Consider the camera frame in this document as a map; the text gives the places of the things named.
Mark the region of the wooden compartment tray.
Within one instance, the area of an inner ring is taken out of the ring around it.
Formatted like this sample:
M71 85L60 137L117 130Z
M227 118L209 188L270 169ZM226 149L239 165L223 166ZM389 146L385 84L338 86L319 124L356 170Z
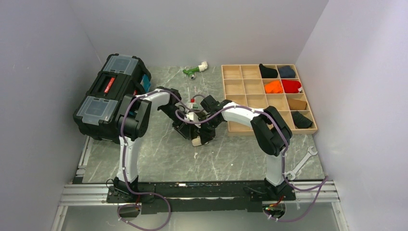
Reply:
M227 100L231 100L237 104L245 105L252 108L267 108L274 106L281 114L287 125L292 130L293 134L314 134L318 130L317 123L311 111L311 106L308 102L305 90L301 93L283 93L281 94L266 94L264 84L278 80L281 85L282 79L297 80L301 84L300 76L294 64L263 64L266 67L274 68L278 71L278 67L289 65L295 72L295 78L281 78L278 72L277 78L262 78L258 64L232 64L222 65L221 73L223 79L224 96ZM308 129L299 129L293 123L291 111L289 109L287 99L299 99L307 102L307 110L298 111L313 122L313 126Z

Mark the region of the olive green underwear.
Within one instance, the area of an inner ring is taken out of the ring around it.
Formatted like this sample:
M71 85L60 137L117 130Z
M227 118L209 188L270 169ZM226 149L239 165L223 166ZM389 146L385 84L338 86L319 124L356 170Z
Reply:
M194 147L202 146L208 144L212 139L208 136L197 136L191 140L191 143Z

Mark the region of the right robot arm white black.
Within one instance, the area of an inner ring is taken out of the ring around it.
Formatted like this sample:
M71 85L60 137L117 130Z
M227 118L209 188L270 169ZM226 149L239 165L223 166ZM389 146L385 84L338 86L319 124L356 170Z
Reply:
M286 182L283 163L293 133L278 110L273 106L250 108L231 100L218 102L211 95L200 105L209 113L209 117L202 121L202 128L214 130L222 122L251 127L258 146L266 155L266 196L271 200L295 200L293 188Z

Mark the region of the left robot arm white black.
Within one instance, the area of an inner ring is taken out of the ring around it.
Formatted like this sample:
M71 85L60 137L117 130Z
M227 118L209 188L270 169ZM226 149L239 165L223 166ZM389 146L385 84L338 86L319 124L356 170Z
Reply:
M181 103L181 95L176 89L158 87L144 95L126 95L120 105L116 117L119 141L119 170L113 180L114 189L126 202L134 201L138 194L137 161L140 143L145 135L151 116L151 111L164 112L172 121L173 128L185 139L196 141L199 138L199 128L180 120L181 114L189 112L197 115L194 109Z

